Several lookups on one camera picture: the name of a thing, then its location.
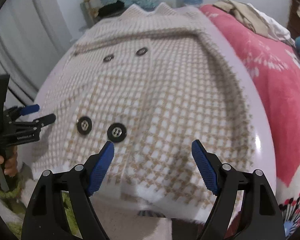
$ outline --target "blue gripper pad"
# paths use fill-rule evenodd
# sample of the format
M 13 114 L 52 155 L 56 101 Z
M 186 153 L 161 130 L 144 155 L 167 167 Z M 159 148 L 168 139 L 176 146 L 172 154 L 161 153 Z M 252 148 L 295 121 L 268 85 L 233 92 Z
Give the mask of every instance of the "blue gripper pad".
M 87 189 L 89 197 L 100 189 L 101 183 L 114 157 L 114 144 L 109 143 L 107 148 L 100 154 L 101 156 L 90 174 L 89 186 Z
M 24 108 L 21 109 L 20 115 L 25 116 L 28 114 L 38 112 L 39 110 L 40 110 L 39 105 L 25 106 Z
M 192 142 L 191 152 L 207 189 L 212 191 L 214 195 L 217 195 L 219 192 L 217 174 L 207 159 L 205 152 L 203 152 L 196 141 Z

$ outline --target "floral pattern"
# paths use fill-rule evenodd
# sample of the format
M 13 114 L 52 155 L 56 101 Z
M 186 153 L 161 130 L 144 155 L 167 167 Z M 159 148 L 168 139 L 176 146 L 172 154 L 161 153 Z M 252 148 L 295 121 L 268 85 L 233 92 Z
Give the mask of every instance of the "floral pattern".
M 286 239 L 288 239 L 300 225 L 300 193 L 299 197 L 287 199 L 279 205 L 284 223 Z

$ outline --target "beige cloth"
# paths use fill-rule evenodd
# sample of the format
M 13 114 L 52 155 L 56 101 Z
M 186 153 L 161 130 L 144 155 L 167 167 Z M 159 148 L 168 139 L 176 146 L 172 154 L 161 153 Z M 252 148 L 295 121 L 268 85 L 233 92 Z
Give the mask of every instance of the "beige cloth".
M 165 4 L 147 13 L 131 6 L 95 25 L 76 43 L 47 91 L 40 115 L 54 113 L 33 144 L 34 177 L 68 171 L 98 153 L 115 122 L 127 137 L 93 197 L 131 210 L 205 221 L 215 196 L 191 155 L 199 139 L 222 162 L 252 167 L 248 107 L 239 81 L 202 25 L 203 14 L 179 14 Z M 145 55 L 136 52 L 147 47 Z M 104 62 L 109 54 L 114 59 Z M 92 131 L 76 129 L 81 116 Z
M 247 4 L 232 0 L 220 0 L 217 1 L 214 6 L 233 15 L 237 21 L 254 33 L 272 40 L 277 40 L 271 35 L 272 31 L 268 23 Z

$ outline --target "metal button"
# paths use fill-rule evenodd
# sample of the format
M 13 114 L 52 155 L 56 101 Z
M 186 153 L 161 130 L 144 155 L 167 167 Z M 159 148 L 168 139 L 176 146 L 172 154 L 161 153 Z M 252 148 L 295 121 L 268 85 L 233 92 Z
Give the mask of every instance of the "metal button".
M 109 61 L 111 61 L 113 59 L 114 59 L 114 55 L 110 54 L 108 56 L 105 56 L 105 58 L 103 59 L 103 62 L 109 62 Z
M 113 123 L 108 128 L 107 135 L 114 143 L 122 142 L 127 136 L 127 129 L 122 123 Z
M 137 55 L 137 56 L 142 56 L 142 55 L 146 54 L 147 52 L 148 52 L 148 48 L 143 47 L 143 48 L 139 49 L 139 50 L 136 52 L 136 55 Z
M 92 130 L 92 121 L 89 117 L 83 116 L 77 122 L 77 130 L 82 135 L 87 135 Z

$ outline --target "bed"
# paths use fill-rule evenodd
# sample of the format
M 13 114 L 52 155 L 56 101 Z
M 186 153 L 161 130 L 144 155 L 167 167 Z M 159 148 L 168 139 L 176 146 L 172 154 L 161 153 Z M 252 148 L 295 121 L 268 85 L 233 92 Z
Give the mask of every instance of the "bed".
M 255 34 L 213 5 L 200 10 L 231 44 L 258 90 L 274 142 L 276 198 L 291 236 L 300 225 L 300 60 L 291 46 Z

